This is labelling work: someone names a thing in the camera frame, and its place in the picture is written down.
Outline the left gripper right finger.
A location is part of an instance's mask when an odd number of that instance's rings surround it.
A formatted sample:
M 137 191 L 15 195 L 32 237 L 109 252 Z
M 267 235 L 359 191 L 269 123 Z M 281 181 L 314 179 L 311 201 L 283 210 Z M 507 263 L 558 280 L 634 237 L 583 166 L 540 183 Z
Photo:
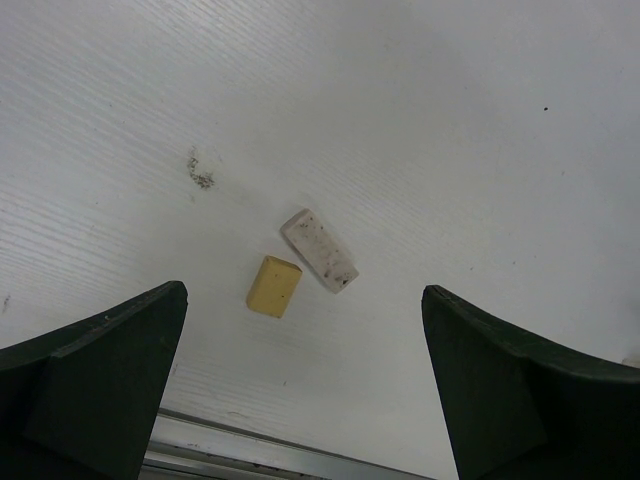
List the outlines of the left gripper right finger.
M 501 320 L 441 286 L 426 343 L 461 479 L 636 479 L 639 371 Z

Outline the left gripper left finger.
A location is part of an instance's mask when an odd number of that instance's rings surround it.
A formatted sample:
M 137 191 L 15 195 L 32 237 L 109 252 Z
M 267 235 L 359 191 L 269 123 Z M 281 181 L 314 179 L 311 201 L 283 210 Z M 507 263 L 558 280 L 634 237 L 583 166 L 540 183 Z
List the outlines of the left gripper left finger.
M 169 281 L 2 349 L 2 478 L 137 478 L 187 298 Z

